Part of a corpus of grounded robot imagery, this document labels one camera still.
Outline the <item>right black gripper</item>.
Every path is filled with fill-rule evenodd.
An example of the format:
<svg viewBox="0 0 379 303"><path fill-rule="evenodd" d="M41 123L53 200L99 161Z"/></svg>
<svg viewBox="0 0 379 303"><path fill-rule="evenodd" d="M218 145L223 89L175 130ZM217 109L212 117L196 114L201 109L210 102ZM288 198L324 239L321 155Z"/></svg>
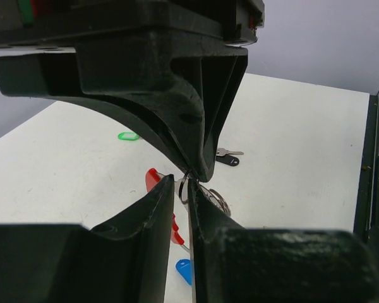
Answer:
<svg viewBox="0 0 379 303"><path fill-rule="evenodd" d="M256 42L263 1L0 1L0 49L72 47L73 53L0 57L0 92L69 102L137 132L183 172L214 172L202 63L227 44Z"/></svg>

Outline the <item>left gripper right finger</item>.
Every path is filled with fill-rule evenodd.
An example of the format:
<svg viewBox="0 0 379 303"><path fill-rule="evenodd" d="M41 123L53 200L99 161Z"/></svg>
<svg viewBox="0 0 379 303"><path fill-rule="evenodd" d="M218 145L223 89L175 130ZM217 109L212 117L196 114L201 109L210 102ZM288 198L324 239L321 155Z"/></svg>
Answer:
<svg viewBox="0 0 379 303"><path fill-rule="evenodd" d="M188 184L194 302L379 302L369 249L341 230L247 229Z"/></svg>

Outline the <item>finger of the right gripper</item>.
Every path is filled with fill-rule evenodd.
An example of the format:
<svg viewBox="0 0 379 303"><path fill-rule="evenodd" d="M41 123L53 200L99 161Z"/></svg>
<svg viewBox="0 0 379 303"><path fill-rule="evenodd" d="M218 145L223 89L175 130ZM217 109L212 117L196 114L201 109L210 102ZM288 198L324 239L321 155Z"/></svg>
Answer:
<svg viewBox="0 0 379 303"><path fill-rule="evenodd" d="M219 56L179 57L170 63L172 72L194 87L205 113L202 156L215 162L217 141L248 63L248 51L228 47Z"/></svg>

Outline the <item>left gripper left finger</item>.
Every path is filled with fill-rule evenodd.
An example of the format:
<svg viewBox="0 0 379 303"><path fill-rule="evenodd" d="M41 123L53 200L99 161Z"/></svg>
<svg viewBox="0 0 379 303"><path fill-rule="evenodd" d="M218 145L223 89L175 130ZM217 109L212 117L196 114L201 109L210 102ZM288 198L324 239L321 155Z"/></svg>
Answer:
<svg viewBox="0 0 379 303"><path fill-rule="evenodd" d="M114 217L77 224L0 224L0 302L162 302L170 240L148 193Z"/></svg>

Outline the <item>dark blue tagged key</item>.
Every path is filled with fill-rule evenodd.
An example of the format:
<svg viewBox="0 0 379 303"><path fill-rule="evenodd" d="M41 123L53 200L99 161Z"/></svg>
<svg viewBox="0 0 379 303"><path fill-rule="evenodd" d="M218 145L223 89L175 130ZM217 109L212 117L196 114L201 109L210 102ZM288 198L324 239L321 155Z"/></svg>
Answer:
<svg viewBox="0 0 379 303"><path fill-rule="evenodd" d="M235 167L240 163L237 156L243 154L244 153L241 151L230 151L225 148L218 148L216 153L216 161L231 167Z"/></svg>

